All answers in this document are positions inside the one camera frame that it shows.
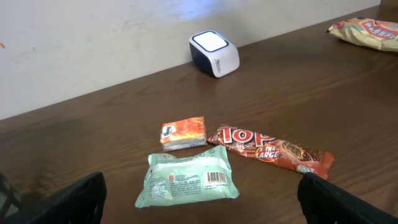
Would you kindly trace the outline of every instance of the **snack package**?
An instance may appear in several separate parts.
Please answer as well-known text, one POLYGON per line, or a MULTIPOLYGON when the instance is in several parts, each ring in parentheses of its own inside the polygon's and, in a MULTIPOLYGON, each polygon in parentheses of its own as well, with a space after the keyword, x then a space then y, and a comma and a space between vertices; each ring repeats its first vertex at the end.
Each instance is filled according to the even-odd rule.
POLYGON ((163 124, 160 134, 163 151, 206 145, 205 118, 188 118, 163 124))
POLYGON ((285 140, 221 125, 208 139, 229 151, 301 173, 312 172, 324 179, 333 162, 329 152, 303 149, 285 140))
POLYGON ((353 18, 333 24, 328 32, 356 45, 398 52, 398 24, 353 18))
POLYGON ((170 154, 148 156, 149 170, 137 208, 236 198, 224 146, 216 146, 193 157, 177 159, 170 154))

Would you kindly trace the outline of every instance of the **wood grain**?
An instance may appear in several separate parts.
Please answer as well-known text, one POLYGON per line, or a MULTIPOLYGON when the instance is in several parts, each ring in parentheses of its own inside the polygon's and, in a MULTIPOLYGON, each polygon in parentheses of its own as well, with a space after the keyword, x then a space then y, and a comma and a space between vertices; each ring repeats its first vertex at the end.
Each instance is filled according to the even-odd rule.
POLYGON ((0 169, 27 203, 102 171, 103 223, 305 223, 302 175, 233 153, 237 199, 134 207, 147 156, 162 152, 161 125, 204 116, 209 135, 230 124, 330 151, 331 183, 398 216, 397 54, 325 34, 343 19, 396 12, 370 8, 241 47, 240 68, 221 79, 188 63, 5 119, 0 169))

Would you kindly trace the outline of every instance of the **red and brown wrapper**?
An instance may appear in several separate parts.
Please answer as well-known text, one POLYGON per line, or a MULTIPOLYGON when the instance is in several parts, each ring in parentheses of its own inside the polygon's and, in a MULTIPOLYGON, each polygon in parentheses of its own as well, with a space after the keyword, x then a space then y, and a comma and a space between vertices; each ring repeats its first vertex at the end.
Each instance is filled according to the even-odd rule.
POLYGON ((301 173, 313 172, 324 179, 333 162, 329 152, 303 149, 285 140, 227 125, 221 125, 208 141, 248 158, 301 173))

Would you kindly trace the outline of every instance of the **barcode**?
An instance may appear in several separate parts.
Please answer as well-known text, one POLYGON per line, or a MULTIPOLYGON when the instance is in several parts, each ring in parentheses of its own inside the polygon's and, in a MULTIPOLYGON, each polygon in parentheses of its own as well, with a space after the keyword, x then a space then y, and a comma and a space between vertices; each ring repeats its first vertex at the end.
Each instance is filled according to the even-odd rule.
POLYGON ((213 183, 224 183, 226 184, 225 174, 222 172, 208 172, 207 173, 207 181, 208 184, 213 183))

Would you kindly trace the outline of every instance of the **beige snack bag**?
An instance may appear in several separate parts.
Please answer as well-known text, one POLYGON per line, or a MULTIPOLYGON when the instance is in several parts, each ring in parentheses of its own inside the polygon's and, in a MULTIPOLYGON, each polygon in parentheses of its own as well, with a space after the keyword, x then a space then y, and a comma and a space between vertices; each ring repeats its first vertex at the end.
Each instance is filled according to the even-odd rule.
POLYGON ((356 45, 398 52, 398 24, 353 18, 333 24, 328 32, 356 45))

